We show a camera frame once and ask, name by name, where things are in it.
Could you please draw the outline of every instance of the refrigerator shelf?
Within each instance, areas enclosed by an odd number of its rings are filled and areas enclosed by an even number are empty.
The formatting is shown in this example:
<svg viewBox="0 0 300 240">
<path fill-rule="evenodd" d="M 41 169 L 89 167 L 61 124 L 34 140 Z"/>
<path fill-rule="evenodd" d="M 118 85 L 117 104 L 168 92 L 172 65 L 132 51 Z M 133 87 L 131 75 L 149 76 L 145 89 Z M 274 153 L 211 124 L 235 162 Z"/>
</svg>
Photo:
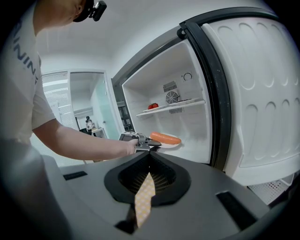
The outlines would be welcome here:
<svg viewBox="0 0 300 240">
<path fill-rule="evenodd" d="M 194 102 L 194 103 L 188 103 L 188 104 L 180 105 L 180 106 L 169 106 L 169 107 L 165 107 L 163 109 L 158 109 L 158 110 L 152 111 L 152 112 L 142 112 L 142 113 L 137 114 L 136 116 L 138 117 L 138 116 L 143 116 L 143 115 L 147 115 L 147 114 L 153 114 L 153 113 L 158 113 L 158 112 L 163 112 L 163 111 L 169 111 L 169 110 L 176 109 L 176 108 L 192 107 L 192 106 L 195 106 L 195 105 L 202 105 L 202 104 L 205 104 L 204 100 Z"/>
</svg>

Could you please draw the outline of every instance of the white wall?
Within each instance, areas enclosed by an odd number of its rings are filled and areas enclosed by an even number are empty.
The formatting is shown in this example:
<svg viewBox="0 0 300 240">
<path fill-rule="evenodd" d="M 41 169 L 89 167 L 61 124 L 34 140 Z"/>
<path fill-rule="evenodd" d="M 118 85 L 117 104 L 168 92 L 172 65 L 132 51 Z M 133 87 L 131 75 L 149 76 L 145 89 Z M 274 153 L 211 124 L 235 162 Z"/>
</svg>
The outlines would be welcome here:
<svg viewBox="0 0 300 240">
<path fill-rule="evenodd" d="M 179 29 L 179 23 L 196 15 L 230 7 L 269 9 L 260 0 L 158 0 L 144 12 L 131 12 L 126 26 L 115 30 L 110 38 L 112 64 L 110 76 L 116 73 L 142 48 L 167 31 Z"/>
<path fill-rule="evenodd" d="M 110 60 L 106 55 L 57 53 L 41 56 L 42 73 L 69 69 L 93 69 L 110 71 Z"/>
<path fill-rule="evenodd" d="M 84 108 L 90 108 L 92 107 L 90 103 L 90 92 L 84 91 L 84 92 L 71 92 L 72 93 L 72 106 L 73 110 L 81 110 Z"/>
</svg>

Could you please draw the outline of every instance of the plate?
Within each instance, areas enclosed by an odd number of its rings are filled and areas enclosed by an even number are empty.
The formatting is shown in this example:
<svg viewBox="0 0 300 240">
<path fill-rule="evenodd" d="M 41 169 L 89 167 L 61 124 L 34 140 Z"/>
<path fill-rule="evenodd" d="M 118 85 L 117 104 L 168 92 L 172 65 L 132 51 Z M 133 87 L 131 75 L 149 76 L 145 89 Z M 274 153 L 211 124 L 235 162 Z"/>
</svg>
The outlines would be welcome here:
<svg viewBox="0 0 300 240">
<path fill-rule="evenodd" d="M 165 134 L 165 135 L 168 135 L 168 136 L 171 136 L 171 137 L 176 137 L 176 136 L 174 136 L 172 134 L 168 134 L 168 133 L 162 133 L 162 134 Z M 181 143 L 173 145 L 173 144 L 166 144 L 166 143 L 161 142 L 161 146 L 159 146 L 159 147 L 160 148 L 176 148 L 180 144 Z"/>
<path fill-rule="evenodd" d="M 171 104 L 169 104 L 169 106 L 182 106 L 182 105 L 186 105 L 186 104 L 189 104 L 189 103 L 199 102 L 201 100 L 203 100 L 203 99 L 201 99 L 201 98 L 194 98 L 194 99 L 185 100 L 185 101 L 182 101 L 182 102 L 179 102 L 179 103 L 171 103 Z"/>
<path fill-rule="evenodd" d="M 148 109 L 148 110 L 144 110 L 143 113 L 148 113 L 148 112 L 152 112 L 152 111 L 155 111 L 155 110 L 158 110 L 158 109 L 163 109 L 167 107 L 166 105 L 164 106 L 161 106 L 161 107 L 156 107 L 156 108 L 152 108 L 152 109 Z"/>
</svg>

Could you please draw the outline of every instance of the rectangular slot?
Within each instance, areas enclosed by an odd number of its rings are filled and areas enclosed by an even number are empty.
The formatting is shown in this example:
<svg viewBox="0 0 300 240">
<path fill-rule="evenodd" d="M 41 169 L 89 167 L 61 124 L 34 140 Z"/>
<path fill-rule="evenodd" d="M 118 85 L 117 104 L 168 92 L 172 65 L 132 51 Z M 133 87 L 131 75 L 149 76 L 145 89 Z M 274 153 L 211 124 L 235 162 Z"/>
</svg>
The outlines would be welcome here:
<svg viewBox="0 0 300 240">
<path fill-rule="evenodd" d="M 219 193 L 217 194 L 217 198 L 241 230 L 248 228 L 256 222 L 252 214 L 230 192 Z"/>
<path fill-rule="evenodd" d="M 64 175 L 64 178 L 65 178 L 66 181 L 68 181 L 68 180 L 72 180 L 72 179 L 75 179 L 75 178 L 80 178 L 80 177 L 85 176 L 85 175 L 88 175 L 88 174 L 84 171 L 81 171 L 81 172 L 66 174 L 66 175 Z"/>
</svg>

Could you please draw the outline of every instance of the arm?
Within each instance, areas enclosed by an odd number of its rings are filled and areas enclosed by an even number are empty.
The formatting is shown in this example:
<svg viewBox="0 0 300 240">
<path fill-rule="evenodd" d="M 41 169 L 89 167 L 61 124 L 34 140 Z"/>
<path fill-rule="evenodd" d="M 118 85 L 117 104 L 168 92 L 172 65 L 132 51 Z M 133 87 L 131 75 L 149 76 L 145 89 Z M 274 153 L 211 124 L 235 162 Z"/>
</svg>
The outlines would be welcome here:
<svg viewBox="0 0 300 240">
<path fill-rule="evenodd" d="M 135 152 L 137 140 L 130 142 L 92 137 L 62 126 L 53 119 L 33 130 L 34 134 L 52 151 L 78 160 L 109 160 Z"/>
</svg>

